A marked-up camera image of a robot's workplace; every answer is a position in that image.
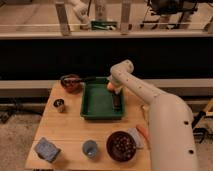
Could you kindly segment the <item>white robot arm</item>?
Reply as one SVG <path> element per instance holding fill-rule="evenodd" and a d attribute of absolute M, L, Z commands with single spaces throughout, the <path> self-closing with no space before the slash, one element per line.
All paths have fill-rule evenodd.
<path fill-rule="evenodd" d="M 199 171 L 191 108 L 179 96 L 135 77 L 130 60 L 115 64 L 108 80 L 118 93 L 126 86 L 149 105 L 152 171 Z"/>

